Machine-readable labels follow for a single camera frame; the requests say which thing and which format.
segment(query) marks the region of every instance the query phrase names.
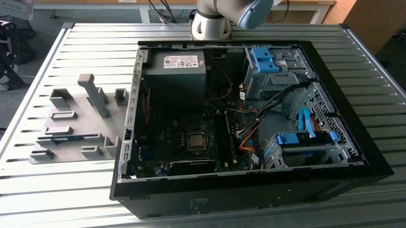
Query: sticker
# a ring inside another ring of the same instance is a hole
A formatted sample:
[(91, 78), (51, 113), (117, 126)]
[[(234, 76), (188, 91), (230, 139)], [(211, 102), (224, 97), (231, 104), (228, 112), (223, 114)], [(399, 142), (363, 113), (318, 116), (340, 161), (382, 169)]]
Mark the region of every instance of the sticker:
[(164, 69), (168, 68), (196, 68), (197, 56), (165, 56)]
[(276, 63), (276, 65), (287, 65), (284, 60), (282, 60), (282, 61), (275, 61), (275, 63)]
[(55, 141), (68, 141), (69, 139), (68, 138), (56, 138), (56, 139), (52, 139)]
[(192, 199), (189, 201), (189, 209), (192, 210), (204, 210), (208, 206), (208, 198)]
[(246, 93), (244, 92), (240, 92), (240, 100), (246, 100)]
[(251, 156), (252, 161), (256, 163), (256, 165), (259, 164), (259, 158), (256, 157), (255, 154), (252, 154)]

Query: table surface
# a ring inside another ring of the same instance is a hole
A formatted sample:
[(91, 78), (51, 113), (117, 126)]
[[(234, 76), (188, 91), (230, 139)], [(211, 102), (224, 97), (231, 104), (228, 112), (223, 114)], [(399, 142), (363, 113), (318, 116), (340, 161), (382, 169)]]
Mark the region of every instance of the table surface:
[(137, 41), (188, 40), (187, 24), (75, 24), (61, 30), (0, 142), (0, 227), (404, 227), (404, 92), (352, 33), (334, 25), (232, 27), (235, 40), (311, 40), (395, 175), (331, 200), (272, 209), (139, 220), (109, 201), (113, 161), (32, 165), (31, 150), (51, 110), (52, 89), (84, 93), (80, 73), (105, 93), (129, 89)]

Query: power supply label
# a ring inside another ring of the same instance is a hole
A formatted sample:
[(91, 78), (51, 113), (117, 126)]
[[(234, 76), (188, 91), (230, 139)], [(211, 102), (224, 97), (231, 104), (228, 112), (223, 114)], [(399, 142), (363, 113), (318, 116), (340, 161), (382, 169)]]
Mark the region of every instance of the power supply label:
[(169, 68), (197, 68), (197, 56), (165, 56), (164, 69)]

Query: yellow wire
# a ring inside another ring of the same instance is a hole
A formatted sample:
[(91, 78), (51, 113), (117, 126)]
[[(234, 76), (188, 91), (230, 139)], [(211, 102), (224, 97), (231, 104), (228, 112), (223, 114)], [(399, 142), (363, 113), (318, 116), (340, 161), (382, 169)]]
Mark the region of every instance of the yellow wire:
[(211, 66), (211, 67), (215, 68), (224, 75), (224, 77), (227, 78), (228, 84), (230, 84), (230, 89), (228, 89), (228, 92), (227, 92), (227, 94), (224, 96), (217, 97), (217, 98), (209, 98), (209, 99), (207, 99), (207, 101), (217, 101), (217, 100), (224, 99), (231, 94), (232, 83), (231, 83), (230, 77), (227, 76), (227, 74), (224, 73), (224, 71), (221, 71), (220, 68), (217, 68), (216, 66)]

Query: barcode sticker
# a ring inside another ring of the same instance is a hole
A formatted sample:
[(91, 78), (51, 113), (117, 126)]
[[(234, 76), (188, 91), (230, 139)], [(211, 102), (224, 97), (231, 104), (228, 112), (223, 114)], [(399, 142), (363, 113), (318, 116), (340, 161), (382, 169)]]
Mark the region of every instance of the barcode sticker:
[(197, 65), (197, 56), (165, 56), (164, 69), (168, 68), (195, 68)]
[(251, 156), (252, 161), (256, 163), (256, 165), (259, 164), (259, 158), (255, 154), (252, 154)]
[(240, 100), (246, 100), (246, 93), (244, 92), (240, 92)]

